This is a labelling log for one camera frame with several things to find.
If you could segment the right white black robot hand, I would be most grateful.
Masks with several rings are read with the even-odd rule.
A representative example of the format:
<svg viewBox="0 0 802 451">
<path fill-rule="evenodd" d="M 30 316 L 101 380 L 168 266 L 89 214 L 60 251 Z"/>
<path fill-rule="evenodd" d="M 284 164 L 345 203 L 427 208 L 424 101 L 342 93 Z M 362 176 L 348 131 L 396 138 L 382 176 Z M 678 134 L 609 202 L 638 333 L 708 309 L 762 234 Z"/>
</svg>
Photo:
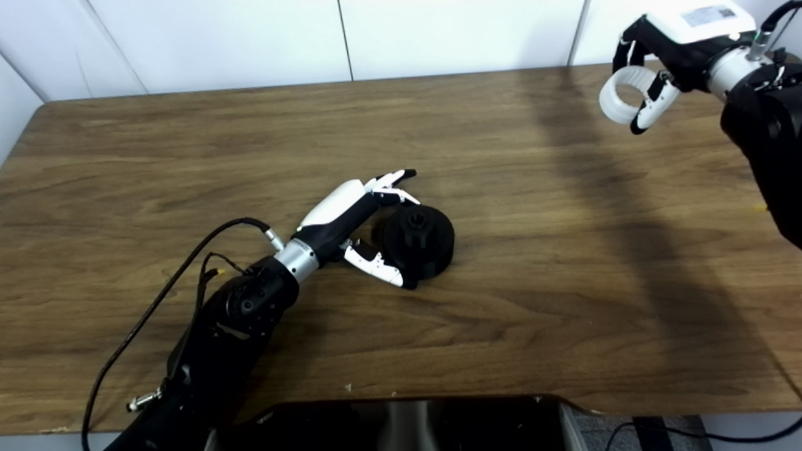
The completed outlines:
<svg viewBox="0 0 802 451">
<path fill-rule="evenodd" d="M 681 93 L 725 101 L 736 83 L 769 63 L 758 33 L 754 18 L 731 1 L 663 1 L 622 32 L 599 106 L 639 135 Z"/>
</svg>

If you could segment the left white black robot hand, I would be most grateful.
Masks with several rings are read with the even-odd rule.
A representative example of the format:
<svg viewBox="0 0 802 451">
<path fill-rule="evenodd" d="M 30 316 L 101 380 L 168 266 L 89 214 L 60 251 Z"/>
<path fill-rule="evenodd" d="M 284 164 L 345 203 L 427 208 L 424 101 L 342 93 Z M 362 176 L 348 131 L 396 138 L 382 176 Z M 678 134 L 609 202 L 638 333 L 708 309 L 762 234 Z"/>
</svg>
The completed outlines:
<svg viewBox="0 0 802 451">
<path fill-rule="evenodd" d="M 352 234 L 379 209 L 393 205 L 416 206 L 418 199 L 398 183 L 415 177 L 415 169 L 387 172 L 367 182 L 347 180 L 330 192 L 301 220 L 292 241 L 308 249 L 317 268 L 344 260 L 375 279 L 404 289 L 416 289 L 417 282 L 390 263 L 370 244 L 352 239 Z"/>
</svg>

